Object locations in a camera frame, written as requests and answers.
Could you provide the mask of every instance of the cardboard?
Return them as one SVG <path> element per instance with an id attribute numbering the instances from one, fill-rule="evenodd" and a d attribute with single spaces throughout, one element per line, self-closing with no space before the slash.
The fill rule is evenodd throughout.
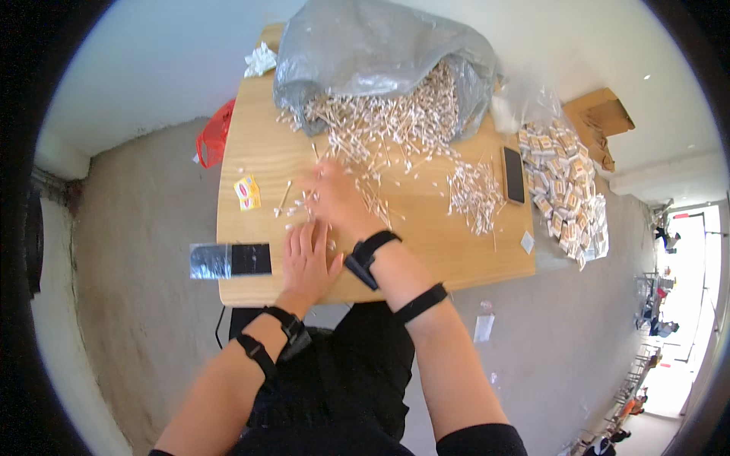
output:
<path id="1" fill-rule="evenodd" d="M 573 123 L 580 141 L 588 148 L 588 156 L 606 171 L 614 172 L 615 163 L 606 136 L 636 128 L 621 100 L 611 89 L 603 88 L 569 101 L 563 111 Z"/>

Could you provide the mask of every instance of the crumpled paper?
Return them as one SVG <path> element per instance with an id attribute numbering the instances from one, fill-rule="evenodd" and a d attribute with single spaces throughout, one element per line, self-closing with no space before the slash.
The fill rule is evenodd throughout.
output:
<path id="1" fill-rule="evenodd" d="M 246 68 L 243 77 L 261 76 L 276 66 L 276 53 L 261 42 L 261 46 L 253 50 L 251 55 L 246 56 Z"/>

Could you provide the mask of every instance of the yellow packet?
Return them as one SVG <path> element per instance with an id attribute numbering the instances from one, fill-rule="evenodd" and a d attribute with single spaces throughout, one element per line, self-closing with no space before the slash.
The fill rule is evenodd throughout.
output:
<path id="1" fill-rule="evenodd" d="M 253 174 L 246 174 L 240 181 L 236 182 L 233 188 L 238 195 L 242 211 L 250 211 L 261 207 L 261 191 L 253 179 Z"/>

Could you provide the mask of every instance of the black wrist strap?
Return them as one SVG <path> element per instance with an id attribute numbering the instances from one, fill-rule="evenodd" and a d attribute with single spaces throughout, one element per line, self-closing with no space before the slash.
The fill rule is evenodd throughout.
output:
<path id="1" fill-rule="evenodd" d="M 236 340 L 246 350 L 246 355 L 261 367 L 266 380 L 268 382 L 272 381 L 276 377 L 276 365 L 269 356 L 269 353 L 266 353 L 266 349 L 261 342 L 248 334 L 239 334 Z"/>
<path id="2" fill-rule="evenodd" d="M 393 231 L 378 231 L 368 239 L 355 244 L 353 252 L 345 258 L 345 266 L 365 285 L 370 287 L 371 290 L 377 290 L 377 282 L 372 274 L 370 274 L 370 266 L 375 261 L 373 254 L 375 250 L 380 249 L 384 244 L 395 239 L 402 241 Z"/>
<path id="3" fill-rule="evenodd" d="M 290 314 L 280 307 L 265 306 L 261 311 L 265 314 L 271 315 L 281 322 L 281 330 L 284 331 L 284 334 L 286 334 L 288 343 L 292 344 L 301 331 L 301 320 L 296 315 Z"/>
<path id="4" fill-rule="evenodd" d="M 443 284 L 436 284 L 430 290 L 400 308 L 393 316 L 397 322 L 405 325 L 410 320 L 413 320 L 418 315 L 445 300 L 446 296 L 448 296 L 448 293 L 446 293 Z"/>

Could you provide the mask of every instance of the smartphone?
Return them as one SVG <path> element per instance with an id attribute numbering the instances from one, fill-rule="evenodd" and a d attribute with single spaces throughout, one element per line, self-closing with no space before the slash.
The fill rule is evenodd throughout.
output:
<path id="1" fill-rule="evenodd" d="M 504 198 L 514 204 L 525 204 L 525 179 L 522 168 L 522 155 L 507 147 L 503 147 L 502 176 L 504 182 Z"/>

